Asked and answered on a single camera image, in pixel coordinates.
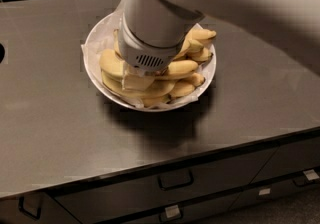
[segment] metal counter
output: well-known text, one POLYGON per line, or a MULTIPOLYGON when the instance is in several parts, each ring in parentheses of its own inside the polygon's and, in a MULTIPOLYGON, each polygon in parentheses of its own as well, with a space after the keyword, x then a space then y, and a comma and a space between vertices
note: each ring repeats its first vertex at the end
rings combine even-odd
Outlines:
POLYGON ((257 142, 320 124, 320 77, 220 20, 199 101, 143 113, 105 98, 80 44, 120 0, 0 4, 0 197, 257 142))

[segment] white robotic arm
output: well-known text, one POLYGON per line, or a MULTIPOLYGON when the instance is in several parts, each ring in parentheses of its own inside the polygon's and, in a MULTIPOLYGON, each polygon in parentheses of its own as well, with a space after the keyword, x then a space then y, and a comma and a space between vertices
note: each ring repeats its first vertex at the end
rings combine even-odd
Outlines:
POLYGON ((245 28, 320 74, 320 0, 127 0, 120 50, 130 65, 160 70, 204 15, 245 28))

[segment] banana slice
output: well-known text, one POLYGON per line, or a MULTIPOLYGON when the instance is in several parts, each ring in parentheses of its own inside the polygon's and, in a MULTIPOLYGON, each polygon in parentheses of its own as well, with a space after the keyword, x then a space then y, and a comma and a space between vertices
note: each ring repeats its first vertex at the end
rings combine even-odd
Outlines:
POLYGON ((190 42, 188 40, 184 40, 180 52, 173 58, 173 60, 177 60, 181 57, 184 57, 187 51, 190 48, 190 42))
POLYGON ((202 43, 200 43, 198 40, 196 39, 187 39, 190 43, 190 47, 188 49, 188 53, 189 52, 200 52, 204 45, 202 43))
POLYGON ((156 80, 182 79, 192 75, 198 66, 193 60, 172 61, 162 76, 156 76, 156 80))
POLYGON ((120 53, 120 48, 119 48, 118 31, 119 29, 113 30, 113 49, 115 50, 116 54, 122 59, 122 55, 120 53))
POLYGON ((124 60, 120 59, 112 49, 106 49, 102 52, 99 65, 101 69, 114 80, 121 81, 123 76, 124 60))
POLYGON ((158 103, 168 103, 170 101, 169 94, 157 97, 157 98, 145 98, 142 99, 143 105, 145 108, 151 107, 152 105, 158 104, 158 103))
POLYGON ((186 77, 186 78, 182 79, 181 81, 188 82, 188 83, 192 84, 193 86, 198 87, 204 83, 205 78, 203 75, 201 75, 199 73, 193 73, 191 76, 186 77))
POLYGON ((187 39, 196 39, 200 43, 206 45, 212 42, 212 39, 217 35, 216 31, 209 29, 191 29, 186 35, 187 39))
POLYGON ((194 55, 188 55, 194 61, 204 62, 210 59, 212 52, 208 48, 203 48, 201 52, 194 55))
POLYGON ((170 91, 170 96, 172 98, 179 98, 187 96, 195 90, 195 86, 189 82, 179 80, 173 89, 170 91))
POLYGON ((128 98, 157 98, 168 94, 174 87, 176 80, 155 81, 145 91, 125 91, 122 90, 120 82, 115 81, 106 74, 104 70, 101 72, 102 81, 111 91, 128 98))

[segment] white plate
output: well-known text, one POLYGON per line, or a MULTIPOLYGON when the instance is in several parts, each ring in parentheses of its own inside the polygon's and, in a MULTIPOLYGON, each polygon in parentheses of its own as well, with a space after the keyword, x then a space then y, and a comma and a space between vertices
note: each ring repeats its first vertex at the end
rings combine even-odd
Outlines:
MULTIPOLYGON (((106 37, 106 31, 113 31, 114 29, 117 28, 106 28, 106 24, 108 22, 108 20, 110 19, 112 14, 108 15, 107 17, 103 18, 98 24, 95 25, 95 27, 90 31, 87 40, 85 42, 85 45, 88 45, 92 42, 98 42, 98 41, 102 41, 104 40, 104 38, 106 37)), ((198 95, 198 97, 200 97, 200 95, 202 93, 204 93, 204 91, 209 87, 209 85, 211 84, 215 71, 216 71, 216 52, 215 52, 215 48, 213 45, 211 45, 210 47, 210 51, 213 53, 213 56, 211 58, 211 60, 208 63, 205 63, 202 65, 202 75, 205 77, 205 82, 203 85, 199 86, 194 92, 194 95, 198 95)), ((177 109, 180 107, 183 107, 189 103, 181 103, 179 105, 175 105, 172 106, 171 108, 165 108, 165 109, 149 109, 149 108, 136 108, 130 104, 128 104, 127 102, 123 101, 122 99, 120 99, 118 96, 114 95, 107 87, 101 85, 101 83, 99 81, 97 81, 97 79, 94 77, 94 75, 92 74, 92 72, 90 71, 90 66, 88 64, 88 58, 84 57, 84 65, 86 68, 86 71, 92 81, 92 83, 97 87, 97 89, 104 94, 107 98, 109 98, 110 100, 118 103, 121 106, 124 106, 126 108, 130 108, 130 109, 134 109, 134 110, 138 110, 138 111, 143 111, 143 112, 163 112, 163 111, 169 111, 172 109, 177 109)))

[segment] dark cabinet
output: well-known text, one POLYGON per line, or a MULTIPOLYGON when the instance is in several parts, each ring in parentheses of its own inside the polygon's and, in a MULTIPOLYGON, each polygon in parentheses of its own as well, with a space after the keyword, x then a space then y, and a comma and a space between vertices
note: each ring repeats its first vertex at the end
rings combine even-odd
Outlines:
POLYGON ((45 193, 34 193, 0 201, 1 224, 78 224, 45 193))
POLYGON ((85 224, 246 185, 275 148, 56 197, 85 224))
POLYGON ((307 170, 304 173, 289 175, 291 177, 280 177, 263 185, 257 184, 257 186, 243 191, 231 209, 268 202, 294 193, 320 188, 319 171, 317 173, 314 170, 307 170))
POLYGON ((205 200, 199 203, 191 203, 187 206, 174 205, 171 209, 164 208, 157 214, 124 222, 130 224, 161 224, 161 223, 188 223, 228 210, 239 193, 205 200))
POLYGON ((259 172, 254 182, 271 179, 320 165, 320 137, 286 143, 259 172))

